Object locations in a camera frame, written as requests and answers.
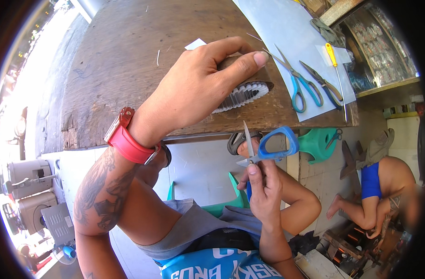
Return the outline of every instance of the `knee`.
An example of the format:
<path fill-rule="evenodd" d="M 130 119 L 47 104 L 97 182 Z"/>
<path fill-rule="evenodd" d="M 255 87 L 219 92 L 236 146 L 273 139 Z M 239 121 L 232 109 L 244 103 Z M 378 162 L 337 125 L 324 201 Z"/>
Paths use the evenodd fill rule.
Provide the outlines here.
<path fill-rule="evenodd" d="M 360 227 L 362 229 L 372 229 L 375 227 L 375 218 L 368 218 L 365 219 L 361 224 Z"/>
<path fill-rule="evenodd" d="M 311 211 L 311 215 L 315 216 L 315 219 L 318 218 L 321 213 L 321 202 L 315 195 L 310 198 L 309 209 Z"/>

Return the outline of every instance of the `fingernail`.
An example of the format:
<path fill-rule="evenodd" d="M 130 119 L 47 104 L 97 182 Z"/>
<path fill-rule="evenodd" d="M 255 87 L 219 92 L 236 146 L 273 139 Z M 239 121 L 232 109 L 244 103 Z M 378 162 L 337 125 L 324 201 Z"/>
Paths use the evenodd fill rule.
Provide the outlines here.
<path fill-rule="evenodd" d="M 260 68 L 267 63 L 268 53 L 266 53 L 265 51 L 258 51 L 253 55 L 253 59 Z"/>
<path fill-rule="evenodd" d="M 255 174 L 258 171 L 255 164 L 249 164 L 247 167 L 247 170 L 248 170 L 248 173 L 251 175 Z"/>

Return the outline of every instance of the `blue shirt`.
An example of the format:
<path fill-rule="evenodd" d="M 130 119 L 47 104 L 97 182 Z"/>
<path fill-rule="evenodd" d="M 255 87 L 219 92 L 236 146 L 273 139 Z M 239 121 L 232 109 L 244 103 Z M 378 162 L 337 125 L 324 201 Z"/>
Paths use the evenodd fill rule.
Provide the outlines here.
<path fill-rule="evenodd" d="M 261 260 L 259 250 L 212 248 L 158 262 L 163 279 L 283 278 Z"/>

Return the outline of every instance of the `gray box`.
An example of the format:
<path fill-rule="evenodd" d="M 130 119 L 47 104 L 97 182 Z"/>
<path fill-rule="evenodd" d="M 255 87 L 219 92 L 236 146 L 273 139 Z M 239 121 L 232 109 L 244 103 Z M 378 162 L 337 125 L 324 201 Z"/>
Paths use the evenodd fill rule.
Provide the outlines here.
<path fill-rule="evenodd" d="M 56 246 L 75 239 L 75 227 L 71 221 L 67 203 L 41 209 L 41 213 Z"/>

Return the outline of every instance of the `sandal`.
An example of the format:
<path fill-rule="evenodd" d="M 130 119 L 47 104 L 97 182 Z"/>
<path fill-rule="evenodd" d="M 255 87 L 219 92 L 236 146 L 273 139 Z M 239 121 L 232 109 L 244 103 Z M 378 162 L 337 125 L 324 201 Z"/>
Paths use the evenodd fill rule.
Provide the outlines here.
<path fill-rule="evenodd" d="M 262 132 L 259 132 L 259 131 L 250 132 L 249 135 L 252 138 L 257 137 L 259 140 L 262 138 Z M 229 138 L 228 144 L 227 144 L 228 152 L 231 155 L 238 155 L 238 148 L 245 141 L 246 141 L 245 133 L 234 133 L 234 134 L 232 134 L 231 137 Z"/>

